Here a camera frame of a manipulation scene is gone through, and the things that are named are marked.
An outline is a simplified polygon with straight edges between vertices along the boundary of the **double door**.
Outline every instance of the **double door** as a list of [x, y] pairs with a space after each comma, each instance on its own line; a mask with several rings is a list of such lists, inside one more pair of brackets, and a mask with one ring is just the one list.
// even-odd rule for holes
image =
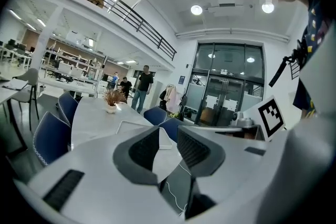
[[230, 125], [233, 113], [240, 107], [243, 87], [241, 80], [210, 76], [195, 123], [200, 126]]

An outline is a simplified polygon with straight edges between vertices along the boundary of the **ceiling pipe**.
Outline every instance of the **ceiling pipe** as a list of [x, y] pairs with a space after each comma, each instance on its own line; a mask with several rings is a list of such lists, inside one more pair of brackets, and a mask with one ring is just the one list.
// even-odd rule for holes
[[289, 36], [274, 34], [266, 31], [253, 30], [253, 29], [243, 29], [243, 28], [211, 28], [211, 29], [201, 29], [188, 31], [183, 33], [177, 33], [177, 38], [191, 38], [191, 37], [200, 37], [206, 35], [231, 35], [231, 34], [246, 34], [246, 35], [255, 35], [260, 37], [265, 37], [280, 41], [283, 43], [288, 43], [290, 40]]

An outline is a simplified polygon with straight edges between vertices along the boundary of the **white vase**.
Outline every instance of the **white vase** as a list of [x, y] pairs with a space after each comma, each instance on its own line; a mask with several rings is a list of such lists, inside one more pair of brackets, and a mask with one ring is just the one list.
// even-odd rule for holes
[[115, 110], [117, 109], [117, 107], [115, 105], [111, 106], [111, 105], [106, 105], [106, 112], [107, 113], [110, 113], [110, 114], [113, 114], [115, 113]]

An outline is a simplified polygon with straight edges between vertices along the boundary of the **brown wall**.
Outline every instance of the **brown wall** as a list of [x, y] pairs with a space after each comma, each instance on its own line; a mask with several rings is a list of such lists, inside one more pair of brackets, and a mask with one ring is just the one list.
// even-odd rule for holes
[[[36, 47], [38, 37], [39, 37], [38, 33], [27, 30], [26, 34], [25, 34], [25, 36], [22, 40], [22, 44], [26, 44], [27, 45], [27, 50], [30, 50], [31, 47]], [[51, 45], [53, 45], [54, 42], [55, 42], [54, 40], [49, 39], [47, 47], [50, 47]], [[59, 41], [56, 42], [55, 50], [57, 51], [58, 48], [66, 51], [66, 52], [69, 52], [71, 54], [74, 54], [74, 55], [81, 55], [85, 59], [92, 59], [93, 60], [95, 58], [93, 55], [87, 54], [86, 52], [83, 52], [83, 51], [78, 50], [76, 48], [70, 47], [70, 46], [68, 46], [68, 45], [66, 45], [62, 42], [59, 42]], [[102, 62], [103, 59], [97, 57], [97, 61]], [[109, 74], [109, 75], [113, 75], [115, 72], [119, 73], [119, 78], [123, 78], [123, 77], [126, 77], [128, 69], [117, 66], [117, 65], [115, 65], [111, 62], [106, 62], [106, 65], [105, 65], [105, 68], [104, 68], [104, 73]]]

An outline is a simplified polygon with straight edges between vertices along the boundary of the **white pillar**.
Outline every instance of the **white pillar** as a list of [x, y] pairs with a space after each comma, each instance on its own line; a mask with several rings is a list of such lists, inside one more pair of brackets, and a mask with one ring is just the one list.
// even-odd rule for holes
[[58, 6], [53, 12], [53, 14], [51, 15], [49, 21], [46, 23], [46, 27], [43, 28], [43, 31], [38, 37], [37, 44], [36, 44], [36, 47], [33, 53], [33, 57], [31, 59], [32, 63], [30, 67], [36, 68], [37, 70], [40, 68], [41, 60], [44, 56], [44, 51], [46, 50], [49, 38], [57, 26], [58, 19], [62, 11], [63, 11], [63, 7]]

